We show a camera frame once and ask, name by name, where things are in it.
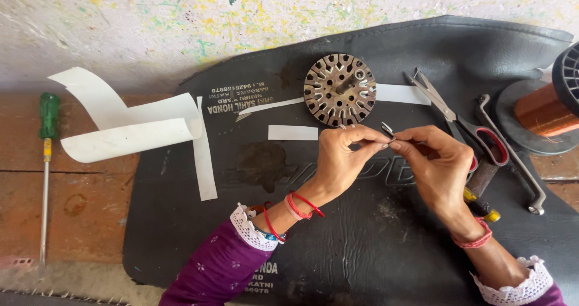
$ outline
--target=white lace cuff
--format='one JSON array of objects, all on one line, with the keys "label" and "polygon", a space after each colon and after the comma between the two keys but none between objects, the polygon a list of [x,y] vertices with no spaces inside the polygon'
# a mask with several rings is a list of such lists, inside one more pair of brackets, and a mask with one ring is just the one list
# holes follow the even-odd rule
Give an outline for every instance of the white lace cuff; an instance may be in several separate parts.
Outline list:
[{"label": "white lace cuff", "polygon": [[251,210],[245,212],[246,210],[247,206],[238,203],[235,211],[231,216],[229,216],[229,219],[231,219],[231,223],[237,230],[237,233],[246,243],[262,251],[273,251],[276,249],[278,243],[283,244],[281,241],[270,241],[257,232],[253,223],[250,221],[251,218],[255,217],[255,211]]},{"label": "white lace cuff", "polygon": [[553,285],[553,278],[543,265],[543,260],[537,256],[532,256],[530,261],[524,257],[517,258],[517,261],[526,267],[533,266],[528,279],[525,279],[518,287],[501,287],[499,290],[495,290],[483,285],[471,273],[486,302],[496,306],[526,305],[539,299]]}]

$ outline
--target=white wall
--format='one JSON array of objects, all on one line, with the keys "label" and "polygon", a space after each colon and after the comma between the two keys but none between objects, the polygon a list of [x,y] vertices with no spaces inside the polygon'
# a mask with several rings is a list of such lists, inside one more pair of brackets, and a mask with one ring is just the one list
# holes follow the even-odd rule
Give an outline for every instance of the white wall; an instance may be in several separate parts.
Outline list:
[{"label": "white wall", "polygon": [[171,92],[229,56],[442,14],[579,34],[579,0],[0,0],[0,90],[61,88],[46,77],[81,66]]}]

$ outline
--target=blue bracelet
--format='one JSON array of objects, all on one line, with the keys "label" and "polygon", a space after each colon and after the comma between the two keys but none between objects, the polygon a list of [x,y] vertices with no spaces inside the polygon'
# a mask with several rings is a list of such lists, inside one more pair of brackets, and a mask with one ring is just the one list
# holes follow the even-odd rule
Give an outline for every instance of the blue bracelet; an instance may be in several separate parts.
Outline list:
[{"label": "blue bracelet", "polygon": [[[263,230],[255,227],[255,230],[259,231],[260,234],[262,234],[265,239],[267,239],[268,241],[276,241],[277,238],[274,235],[271,235],[270,233],[264,232]],[[283,233],[280,235],[281,239],[285,239],[286,238],[286,233]]]}]

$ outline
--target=woman's right hand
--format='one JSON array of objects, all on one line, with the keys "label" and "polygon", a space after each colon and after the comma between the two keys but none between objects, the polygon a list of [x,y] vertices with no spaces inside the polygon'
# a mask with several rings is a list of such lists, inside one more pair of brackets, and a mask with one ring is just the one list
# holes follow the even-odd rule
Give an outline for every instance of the woman's right hand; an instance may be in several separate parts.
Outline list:
[{"label": "woman's right hand", "polygon": [[420,196],[438,218],[447,226],[456,219],[472,218],[463,190],[473,149],[434,125],[395,136],[390,147],[408,161]]}]

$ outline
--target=copper wire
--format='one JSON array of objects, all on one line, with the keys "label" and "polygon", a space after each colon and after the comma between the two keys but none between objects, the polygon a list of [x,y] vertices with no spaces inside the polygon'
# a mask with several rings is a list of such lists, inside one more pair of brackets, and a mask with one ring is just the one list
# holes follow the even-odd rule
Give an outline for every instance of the copper wire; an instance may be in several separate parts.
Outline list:
[{"label": "copper wire", "polygon": [[521,97],[515,116],[527,130],[540,136],[555,136],[579,129],[579,118],[557,96],[553,83]]}]

